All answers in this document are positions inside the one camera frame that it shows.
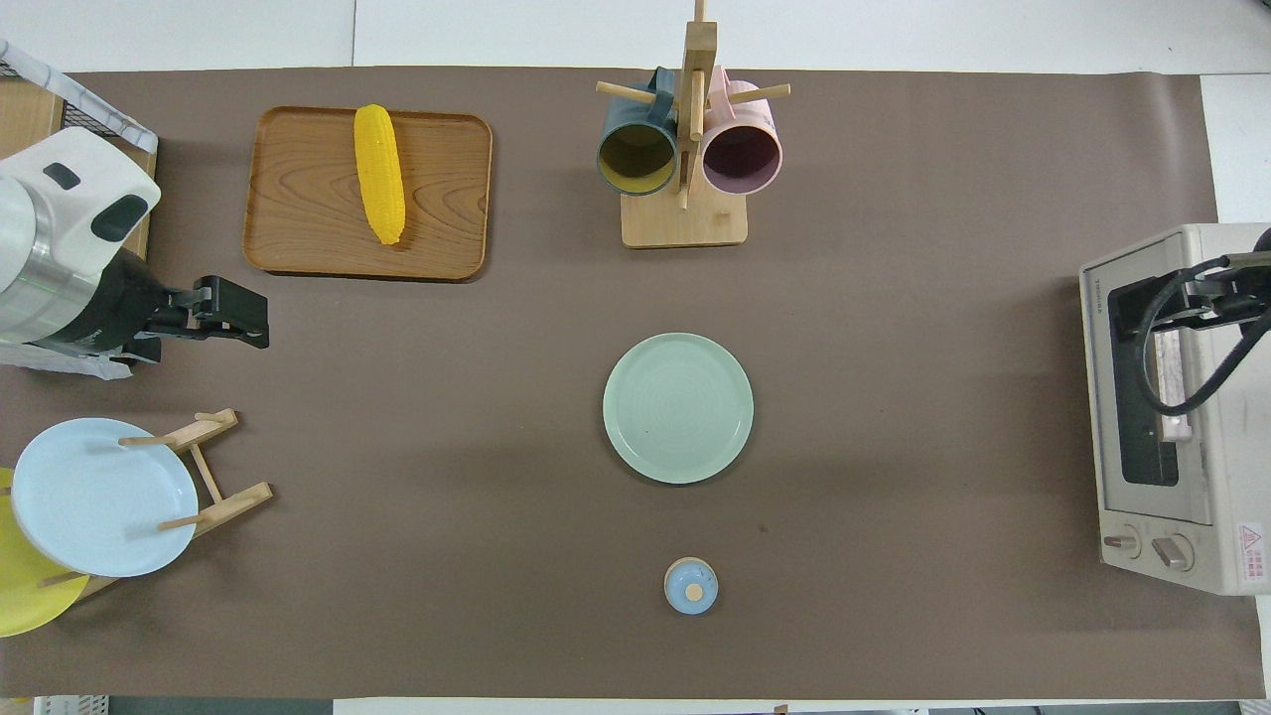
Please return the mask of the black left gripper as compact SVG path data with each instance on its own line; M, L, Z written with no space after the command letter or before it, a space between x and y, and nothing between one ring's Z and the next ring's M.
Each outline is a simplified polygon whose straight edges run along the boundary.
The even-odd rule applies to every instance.
M205 317L208 304L214 320ZM161 302L147 317L147 337L191 342L222 338L264 351L271 345L268 300L222 277L197 279L194 288L186 291L163 286Z

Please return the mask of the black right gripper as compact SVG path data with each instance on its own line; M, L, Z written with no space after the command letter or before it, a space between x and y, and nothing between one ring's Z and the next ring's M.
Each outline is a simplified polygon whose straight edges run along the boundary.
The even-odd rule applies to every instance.
M1200 301L1173 314L1174 329L1268 329L1270 262L1225 262L1221 273L1191 277L1182 293Z

